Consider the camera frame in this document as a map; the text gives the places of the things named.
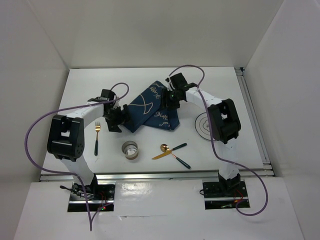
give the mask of fork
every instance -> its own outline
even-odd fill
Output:
[[[96,131],[96,138],[95,138],[95,145],[94,145],[94,155],[98,156],[98,133],[100,132],[101,126],[100,122],[95,122],[95,131]]]

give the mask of gold spoon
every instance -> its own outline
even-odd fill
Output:
[[[160,146],[160,149],[162,152],[167,152],[167,151],[170,151],[169,149],[169,146],[167,144],[161,144]],[[176,155],[174,155],[172,152],[171,152],[172,156],[175,157],[175,159],[177,159],[183,166],[185,166],[187,169],[191,169],[190,165],[187,164],[186,162],[182,161],[179,157],[177,157]]]

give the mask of cable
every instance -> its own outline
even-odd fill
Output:
[[[91,107],[91,106],[96,106],[96,105],[101,105],[101,104],[109,104],[109,103],[113,103],[115,101],[118,101],[120,99],[123,99],[129,92],[129,85],[124,83],[124,82],[119,82],[117,83],[116,85],[114,85],[111,89],[113,89],[115,86],[117,85],[125,85],[127,87],[127,90],[126,90],[126,93],[119,97],[118,99],[113,99],[113,100],[110,100],[110,101],[102,101],[102,102],[98,102],[98,103],[94,103],[94,104],[86,104],[86,105],[79,105],[79,106],[73,106],[73,107],[67,107],[67,108],[62,108],[62,109],[58,109],[58,110],[54,110],[54,111],[50,111],[44,115],[42,115],[41,117],[39,117],[36,121],[34,121],[34,123],[31,124],[31,126],[29,127],[29,129],[26,131],[26,134],[25,134],[25,138],[24,138],[24,150],[25,150],[25,154],[27,156],[27,158],[29,159],[29,161],[35,166],[37,167],[38,169],[42,170],[42,171],[46,171],[48,173],[52,173],[52,174],[59,174],[59,175],[72,175],[72,176],[75,176],[79,179],[80,183],[81,183],[81,186],[82,186],[82,190],[83,190],[83,193],[84,193],[84,198],[85,198],[85,205],[86,205],[86,211],[88,213],[88,218],[89,218],[89,225],[90,225],[90,231],[92,231],[92,221],[95,217],[95,215],[97,214],[98,211],[100,211],[101,209],[98,208],[97,212],[95,212],[95,214],[93,215],[93,217],[91,218],[91,214],[90,214],[90,209],[89,209],[89,203],[88,203],[88,195],[87,195],[87,191],[86,191],[86,187],[85,187],[85,184],[84,182],[82,181],[81,177],[78,176],[76,173],[73,173],[73,172],[69,172],[69,171],[55,171],[55,170],[50,170],[50,169],[47,169],[47,168],[44,168],[40,165],[38,165],[31,157],[30,153],[29,153],[29,149],[28,149],[28,139],[29,139],[29,135],[30,135],[30,132],[31,130],[34,128],[34,126],[40,122],[42,119],[44,119],[45,117],[51,115],[51,114],[56,114],[58,112],[62,112],[62,111],[67,111],[67,110],[73,110],[73,109],[80,109],[80,108],[88,108],[88,107]]]
[[[177,71],[178,69],[184,68],[184,67],[194,67],[194,68],[199,69],[199,70],[202,72],[202,78],[200,79],[200,81],[199,81],[199,83],[198,83],[198,85],[197,85],[197,89],[198,89],[198,92],[199,92],[199,94],[200,94],[200,96],[201,96],[201,99],[202,99],[202,101],[203,101],[204,108],[205,108],[205,112],[206,112],[206,115],[207,115],[207,117],[208,117],[208,121],[209,121],[209,123],[211,123],[211,118],[210,118],[210,115],[209,115],[209,111],[208,111],[208,106],[207,106],[207,104],[206,104],[206,100],[205,100],[203,94],[201,93],[201,91],[199,91],[200,84],[202,83],[202,81],[203,81],[204,78],[205,78],[205,71],[204,71],[201,67],[199,67],[199,66],[191,65],[191,64],[186,64],[186,65],[179,66],[178,68],[176,68],[175,70],[173,70],[173,71],[169,74],[169,77],[170,77],[175,71]],[[255,212],[255,213],[245,213],[245,212],[240,211],[239,208],[238,208],[238,205],[239,205],[241,202],[245,201],[245,200],[238,201],[238,202],[236,203],[236,205],[235,205],[235,209],[236,209],[240,214],[245,215],[245,216],[256,216],[256,215],[262,213],[262,212],[266,209],[266,207],[267,207],[267,205],[268,205],[268,201],[269,201],[268,190],[267,190],[267,187],[266,187],[263,179],[262,179],[255,171],[253,171],[252,169],[246,167],[245,165],[242,165],[242,164],[240,164],[240,163],[237,163],[237,162],[230,161],[230,160],[227,160],[227,159],[224,159],[224,158],[219,157],[218,154],[217,154],[217,152],[216,152],[216,148],[215,148],[215,144],[214,144],[214,138],[213,138],[214,135],[213,135],[213,130],[212,130],[211,124],[209,124],[209,129],[210,129],[211,146],[212,146],[212,150],[213,150],[213,153],[214,153],[215,157],[216,157],[217,159],[223,161],[223,162],[226,162],[226,163],[229,163],[229,164],[235,164],[235,165],[237,165],[237,166],[239,166],[239,167],[242,167],[242,168],[244,168],[244,169],[252,172],[252,173],[260,180],[260,182],[262,183],[262,186],[263,186],[263,188],[264,188],[264,191],[265,191],[265,203],[264,203],[263,207],[262,207],[259,211]]]

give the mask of fork handle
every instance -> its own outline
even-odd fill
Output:
[[[95,155],[95,156],[98,156],[98,140],[95,140],[94,155]]]

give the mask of folded napkin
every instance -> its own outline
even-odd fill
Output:
[[[129,131],[134,133],[141,125],[173,131],[179,125],[177,110],[159,110],[163,88],[161,82],[155,81],[128,105],[131,123],[124,126]]]

